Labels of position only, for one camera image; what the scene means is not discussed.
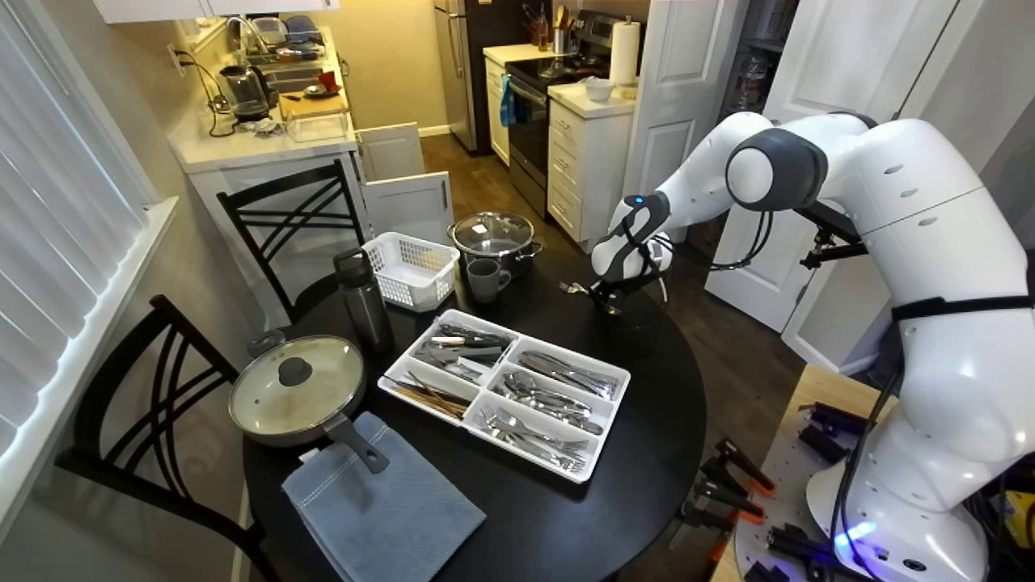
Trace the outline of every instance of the frying pan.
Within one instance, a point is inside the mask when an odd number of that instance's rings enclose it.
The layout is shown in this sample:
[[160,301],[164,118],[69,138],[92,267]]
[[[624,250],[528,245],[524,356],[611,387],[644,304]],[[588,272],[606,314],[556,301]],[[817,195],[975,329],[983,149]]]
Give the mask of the frying pan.
[[370,472],[383,472],[390,458],[349,421],[360,402],[360,351],[339,336],[300,336],[253,360],[226,412],[259,443],[305,447],[328,433],[347,443]]

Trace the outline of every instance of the cutlery tray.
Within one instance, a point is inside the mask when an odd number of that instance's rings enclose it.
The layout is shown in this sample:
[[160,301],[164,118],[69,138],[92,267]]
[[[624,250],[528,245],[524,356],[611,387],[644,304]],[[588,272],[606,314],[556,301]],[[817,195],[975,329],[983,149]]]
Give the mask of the cutlery tray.
[[380,387],[559,480],[588,481],[627,381],[627,369],[443,312]]

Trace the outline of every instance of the electrical outlet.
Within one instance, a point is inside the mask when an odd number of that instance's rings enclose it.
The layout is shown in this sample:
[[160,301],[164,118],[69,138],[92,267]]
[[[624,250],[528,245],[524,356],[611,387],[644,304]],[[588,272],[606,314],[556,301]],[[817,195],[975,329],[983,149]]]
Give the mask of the electrical outlet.
[[195,66],[192,52],[174,48],[174,46],[164,46],[164,48],[169,48],[174,75],[189,78],[189,67]]

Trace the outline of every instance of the window blinds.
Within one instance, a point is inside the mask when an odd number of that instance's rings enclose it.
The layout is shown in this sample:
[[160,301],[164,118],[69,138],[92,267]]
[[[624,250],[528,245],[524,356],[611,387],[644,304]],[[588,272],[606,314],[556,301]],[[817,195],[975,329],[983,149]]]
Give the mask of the window blinds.
[[0,4],[0,458],[147,228],[117,151]]

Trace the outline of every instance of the window sill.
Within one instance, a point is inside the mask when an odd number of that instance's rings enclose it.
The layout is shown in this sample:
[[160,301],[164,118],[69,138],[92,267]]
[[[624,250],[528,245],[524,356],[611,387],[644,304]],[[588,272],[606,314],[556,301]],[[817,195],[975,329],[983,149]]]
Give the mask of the window sill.
[[95,372],[99,346],[133,299],[140,276],[151,261],[160,240],[172,225],[174,203],[179,200],[172,197],[147,209],[150,225],[137,238],[109,289],[99,299],[99,306],[89,314],[84,332],[69,342],[55,379],[38,391],[34,416],[20,428],[11,451],[0,454],[0,540],[17,521],[38,472],[52,465],[63,428],[89,386],[89,372]]

